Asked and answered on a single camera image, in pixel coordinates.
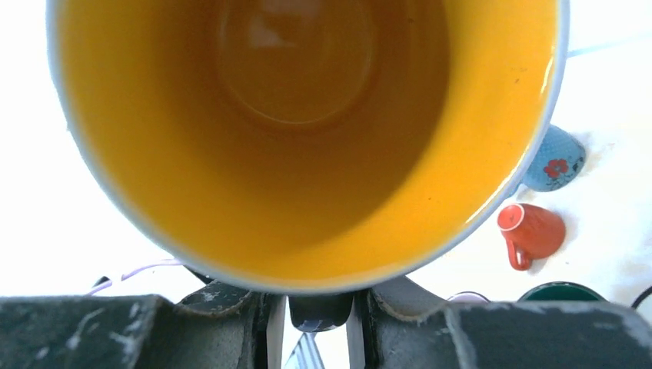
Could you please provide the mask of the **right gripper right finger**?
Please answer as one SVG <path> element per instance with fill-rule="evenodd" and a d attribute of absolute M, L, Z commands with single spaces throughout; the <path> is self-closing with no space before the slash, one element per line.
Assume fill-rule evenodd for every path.
<path fill-rule="evenodd" d="M 352 296 L 352 368 L 649 368 L 651 327 L 604 300 L 452 302 L 405 277 Z"/>

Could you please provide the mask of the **lilac purple mug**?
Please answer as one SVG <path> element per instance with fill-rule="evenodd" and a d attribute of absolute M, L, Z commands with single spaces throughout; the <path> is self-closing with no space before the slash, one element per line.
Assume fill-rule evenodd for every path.
<path fill-rule="evenodd" d="M 450 296 L 447 300 L 454 303 L 488 303 L 490 301 L 484 295 L 474 291 L 462 291 Z"/>

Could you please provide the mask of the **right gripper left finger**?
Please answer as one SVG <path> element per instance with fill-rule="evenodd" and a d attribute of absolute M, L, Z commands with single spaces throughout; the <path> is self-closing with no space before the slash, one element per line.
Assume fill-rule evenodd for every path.
<path fill-rule="evenodd" d="M 279 368 L 284 298 L 218 281 L 155 294 L 2 298 L 3 368 Z"/>

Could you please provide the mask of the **dark green mug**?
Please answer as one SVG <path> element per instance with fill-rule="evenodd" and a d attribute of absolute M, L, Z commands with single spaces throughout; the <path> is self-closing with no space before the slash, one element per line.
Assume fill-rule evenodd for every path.
<path fill-rule="evenodd" d="M 523 294 L 519 301 L 605 301 L 596 291 L 567 281 L 538 285 Z"/>

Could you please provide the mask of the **white floral mug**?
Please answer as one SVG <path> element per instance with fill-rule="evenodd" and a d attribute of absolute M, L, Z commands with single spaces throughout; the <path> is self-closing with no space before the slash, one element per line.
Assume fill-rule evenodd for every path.
<path fill-rule="evenodd" d="M 549 127 L 566 1 L 48 1 L 93 178 L 156 245 L 290 296 L 445 254 Z"/>

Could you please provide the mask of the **light blue mug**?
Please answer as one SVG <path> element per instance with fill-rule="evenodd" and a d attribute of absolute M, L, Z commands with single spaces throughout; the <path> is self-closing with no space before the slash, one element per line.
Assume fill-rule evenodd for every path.
<path fill-rule="evenodd" d="M 586 158 L 584 146 L 573 135 L 550 125 L 531 165 L 507 196 L 513 196 L 520 185 L 536 192 L 561 189 L 580 174 Z"/>

